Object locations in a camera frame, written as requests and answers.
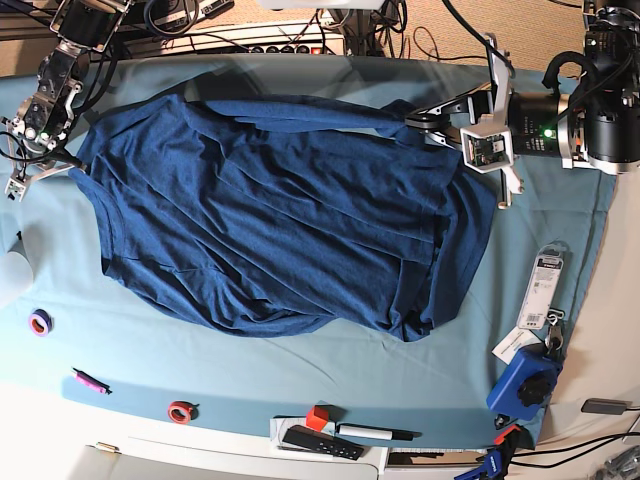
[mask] purple tape roll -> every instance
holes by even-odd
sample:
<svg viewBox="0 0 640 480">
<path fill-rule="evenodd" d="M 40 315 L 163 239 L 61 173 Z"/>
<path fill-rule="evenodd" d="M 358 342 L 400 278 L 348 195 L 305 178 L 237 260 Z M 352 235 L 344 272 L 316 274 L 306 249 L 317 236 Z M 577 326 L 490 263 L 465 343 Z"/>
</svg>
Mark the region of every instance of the purple tape roll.
<svg viewBox="0 0 640 480">
<path fill-rule="evenodd" d="M 39 337 L 46 337 L 53 328 L 53 323 L 47 312 L 38 309 L 29 316 L 29 327 Z"/>
</svg>

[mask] red block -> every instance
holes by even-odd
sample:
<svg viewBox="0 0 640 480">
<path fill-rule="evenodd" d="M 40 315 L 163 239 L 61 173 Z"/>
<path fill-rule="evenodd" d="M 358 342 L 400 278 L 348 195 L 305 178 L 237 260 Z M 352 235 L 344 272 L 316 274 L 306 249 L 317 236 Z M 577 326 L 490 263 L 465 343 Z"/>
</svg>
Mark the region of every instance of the red block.
<svg viewBox="0 0 640 480">
<path fill-rule="evenodd" d="M 329 412 L 322 407 L 315 406 L 307 413 L 306 425 L 316 432 L 321 432 L 327 423 L 329 423 Z"/>
</svg>

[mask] roll of tape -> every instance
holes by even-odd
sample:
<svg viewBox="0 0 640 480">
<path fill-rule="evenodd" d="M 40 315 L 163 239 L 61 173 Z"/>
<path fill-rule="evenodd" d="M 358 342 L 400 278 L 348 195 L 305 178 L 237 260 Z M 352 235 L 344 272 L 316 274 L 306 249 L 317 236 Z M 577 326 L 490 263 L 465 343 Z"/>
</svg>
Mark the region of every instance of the roll of tape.
<svg viewBox="0 0 640 480">
<path fill-rule="evenodd" d="M 38 309 L 29 316 L 29 327 L 39 337 L 46 337 L 53 328 L 53 322 L 47 312 Z"/>
<path fill-rule="evenodd" d="M 167 413 L 173 422 L 186 425 L 191 421 L 191 412 L 193 412 L 195 408 L 195 406 L 187 402 L 171 402 Z"/>
</svg>

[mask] blue t-shirt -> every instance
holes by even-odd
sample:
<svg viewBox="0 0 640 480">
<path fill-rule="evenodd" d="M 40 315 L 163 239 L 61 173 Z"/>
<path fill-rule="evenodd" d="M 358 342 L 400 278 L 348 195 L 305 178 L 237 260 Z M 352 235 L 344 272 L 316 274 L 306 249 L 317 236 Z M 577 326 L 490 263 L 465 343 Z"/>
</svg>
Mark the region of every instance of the blue t-shirt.
<svg viewBox="0 0 640 480">
<path fill-rule="evenodd" d="M 401 116 L 310 97 L 187 103 L 103 117 L 71 176 L 108 275 L 173 317 L 254 337 L 343 317 L 404 341 L 454 318 L 495 195 Z"/>
</svg>

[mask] red tape roll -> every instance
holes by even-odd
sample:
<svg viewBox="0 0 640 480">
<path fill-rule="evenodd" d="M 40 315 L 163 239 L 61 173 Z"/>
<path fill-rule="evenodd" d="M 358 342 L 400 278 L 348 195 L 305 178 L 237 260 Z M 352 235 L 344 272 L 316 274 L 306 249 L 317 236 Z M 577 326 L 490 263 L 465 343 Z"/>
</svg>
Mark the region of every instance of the red tape roll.
<svg viewBox="0 0 640 480">
<path fill-rule="evenodd" d="M 195 407 L 187 402 L 171 402 L 169 405 L 169 418 L 180 425 L 186 425 L 191 421 L 191 412 Z"/>
</svg>

